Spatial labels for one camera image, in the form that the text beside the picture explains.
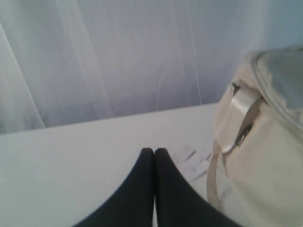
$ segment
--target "table surface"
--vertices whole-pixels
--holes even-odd
[[[0,136],[0,226],[73,226],[119,187],[141,148],[210,151],[213,115],[204,105]],[[205,179],[190,184],[205,197]]]

